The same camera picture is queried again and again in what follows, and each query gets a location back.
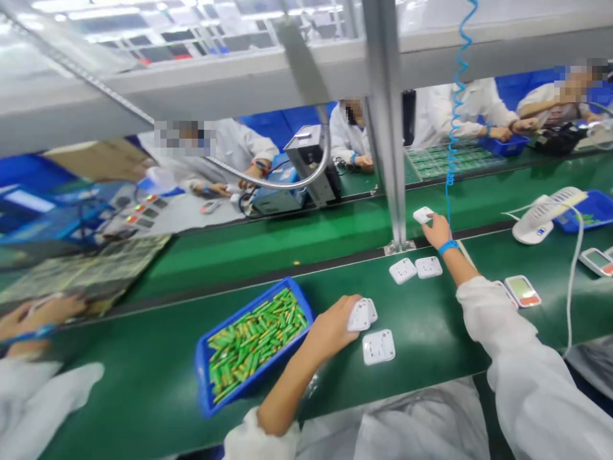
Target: metal frame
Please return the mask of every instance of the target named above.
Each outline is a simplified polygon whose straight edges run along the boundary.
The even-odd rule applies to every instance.
[[[407,210],[396,2],[364,0],[363,7],[368,38],[369,118],[372,120],[374,144],[382,165],[391,217],[392,244],[396,252],[401,252],[407,248]]]

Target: blue plastic tray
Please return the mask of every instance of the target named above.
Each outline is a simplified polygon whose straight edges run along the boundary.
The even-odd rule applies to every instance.
[[[512,157],[513,155],[519,155],[529,141],[530,139],[527,137],[513,134],[511,140],[506,144],[498,139],[482,137],[479,139],[479,145],[499,157]]]
[[[270,360],[268,360],[262,367],[260,367],[251,377],[245,380],[239,387],[235,389],[228,397],[218,402],[217,404],[213,404],[213,399],[215,395],[213,394],[213,385],[211,385],[210,377],[209,377],[209,359],[213,356],[215,350],[208,346],[208,339],[215,334],[217,334],[221,329],[228,327],[230,324],[235,323],[244,315],[249,313],[250,311],[255,310],[260,305],[262,305],[266,300],[272,301],[273,297],[279,292],[283,291],[285,288],[290,289],[296,300],[298,301],[298,305],[302,309],[305,314],[306,319],[306,329],[304,329],[300,335],[296,336],[290,343],[285,345],[278,353],[273,356]],[[302,339],[307,335],[309,329],[313,325],[314,317],[313,311],[309,306],[307,299],[305,298],[300,286],[296,284],[294,280],[291,278],[283,278],[280,282],[275,284],[273,287],[268,289],[264,294],[255,299],[253,302],[249,303],[246,307],[238,310],[231,317],[226,319],[223,323],[215,326],[209,332],[204,334],[200,340],[198,341],[198,345],[196,345],[196,356],[195,356],[195,364],[196,364],[196,373],[198,378],[198,399],[200,402],[200,407],[205,417],[209,418],[218,413],[224,406],[230,404],[232,401],[238,399],[238,397],[251,385],[253,385],[257,380],[262,377],[266,373],[266,371],[274,366],[274,364],[283,358],[284,355],[288,353],[292,353],[293,349],[302,341]]]
[[[613,199],[600,190],[588,190],[587,199],[575,207],[577,211],[583,214],[584,219],[586,215],[593,215],[592,220],[600,221],[595,224],[586,224],[586,230],[613,224]],[[579,222],[573,210],[566,211],[560,217],[554,219],[554,222],[566,233],[579,232]]]

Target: workbench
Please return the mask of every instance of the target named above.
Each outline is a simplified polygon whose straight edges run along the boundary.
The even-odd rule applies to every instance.
[[[543,305],[522,314],[556,349],[566,344],[564,306],[575,236],[556,229],[541,245],[527,247],[509,230],[487,231],[509,223],[502,211],[567,185],[610,192],[612,166],[610,155],[593,155],[460,178],[450,188],[454,231],[477,235],[464,240],[476,266],[492,280],[517,274],[531,280]],[[424,205],[446,211],[444,184],[425,185],[407,191],[407,216]],[[302,420],[484,371],[488,357],[465,331],[447,272],[402,286],[392,281],[388,268],[395,261],[435,255],[433,248],[421,247],[421,227],[410,217],[407,237],[420,249],[382,256],[391,240],[384,197],[177,237],[109,318],[59,334],[55,353],[67,368],[97,361],[106,372],[43,458],[150,458],[219,443],[261,402],[280,369],[249,398],[206,420],[196,400],[197,339],[287,274],[294,275],[315,312],[344,294],[373,298],[379,312],[375,330],[392,329],[397,347],[396,359],[377,372],[363,364],[358,342],[343,350],[321,370],[318,390],[299,413]],[[585,248],[612,245],[611,227],[586,234]],[[579,267],[575,342],[613,332],[611,294],[610,280]]]
[[[539,330],[539,338],[562,350],[566,343],[566,283],[575,235],[554,231],[541,245],[517,243],[510,231],[464,241],[476,266],[489,279],[526,275],[543,305],[521,314]],[[584,246],[606,249],[613,231],[586,234]],[[455,300],[455,286],[443,276],[414,278],[397,286],[388,273],[395,261],[435,255],[431,247],[379,257],[296,277],[313,310],[325,311],[344,294],[371,297],[379,320],[374,329],[390,328],[397,356],[367,367],[360,341],[352,343],[319,373],[317,390],[299,417],[316,417],[358,404],[484,371],[489,359],[473,343]],[[220,443],[245,413],[262,401],[274,384],[271,374],[249,398],[205,419],[197,403],[193,354],[198,338],[272,283],[197,298],[147,313],[110,319],[65,331],[58,353],[72,356],[69,367],[101,362],[105,375],[86,406],[67,420],[43,458],[150,458]],[[596,279],[580,266],[575,279],[573,329],[586,341],[613,332],[609,300],[613,281]]]

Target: display screen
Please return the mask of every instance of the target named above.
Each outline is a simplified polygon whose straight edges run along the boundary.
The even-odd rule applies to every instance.
[[[519,298],[532,297],[534,295],[534,290],[523,278],[509,280],[509,287]]]
[[[589,260],[590,262],[596,264],[599,267],[604,267],[605,265],[609,265],[609,260],[603,256],[602,254],[599,254],[596,251],[592,251],[589,254],[586,255],[587,260]]]

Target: wrist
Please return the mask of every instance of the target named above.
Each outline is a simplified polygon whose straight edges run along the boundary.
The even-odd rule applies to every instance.
[[[305,340],[289,362],[295,363],[301,372],[314,374],[325,361],[326,357]]]

